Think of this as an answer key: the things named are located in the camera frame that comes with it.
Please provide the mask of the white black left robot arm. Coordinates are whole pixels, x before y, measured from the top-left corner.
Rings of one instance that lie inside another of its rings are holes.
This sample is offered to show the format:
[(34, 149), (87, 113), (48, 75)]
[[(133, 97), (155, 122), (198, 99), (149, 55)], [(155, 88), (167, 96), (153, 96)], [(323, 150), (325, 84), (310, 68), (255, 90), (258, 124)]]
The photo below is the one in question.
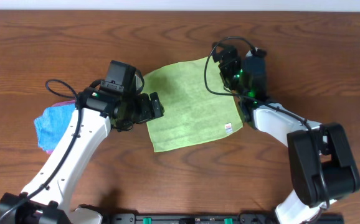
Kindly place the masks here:
[(58, 145), (19, 195), (0, 199), (0, 223), (103, 223), (95, 208), (70, 209), (73, 192), (91, 156), (112, 129), (128, 131), (163, 116), (156, 92), (121, 95), (92, 87), (76, 97), (76, 109)]

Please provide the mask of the green microfiber cloth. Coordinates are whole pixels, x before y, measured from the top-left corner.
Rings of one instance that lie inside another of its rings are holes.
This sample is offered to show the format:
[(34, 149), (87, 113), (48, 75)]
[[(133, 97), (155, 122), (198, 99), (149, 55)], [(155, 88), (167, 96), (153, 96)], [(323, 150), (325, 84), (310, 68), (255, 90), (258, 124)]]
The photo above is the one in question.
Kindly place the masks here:
[(161, 67), (144, 76), (164, 116), (147, 123), (155, 152), (225, 138), (242, 128), (235, 100), (224, 96), (218, 65), (207, 57)]

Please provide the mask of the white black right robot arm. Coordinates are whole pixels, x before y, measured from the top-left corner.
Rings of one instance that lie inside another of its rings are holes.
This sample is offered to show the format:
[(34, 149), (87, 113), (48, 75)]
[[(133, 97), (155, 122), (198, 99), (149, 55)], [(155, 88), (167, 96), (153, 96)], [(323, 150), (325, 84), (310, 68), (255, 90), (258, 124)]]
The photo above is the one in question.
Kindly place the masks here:
[(239, 113), (251, 128), (267, 133), (288, 149), (290, 195), (273, 215), (251, 223), (336, 223), (323, 218), (335, 202), (360, 190), (360, 175), (344, 128), (322, 124), (286, 110), (267, 93), (266, 52), (250, 46), (241, 57), (235, 46), (214, 42), (209, 59), (218, 63), (222, 95), (239, 99)]

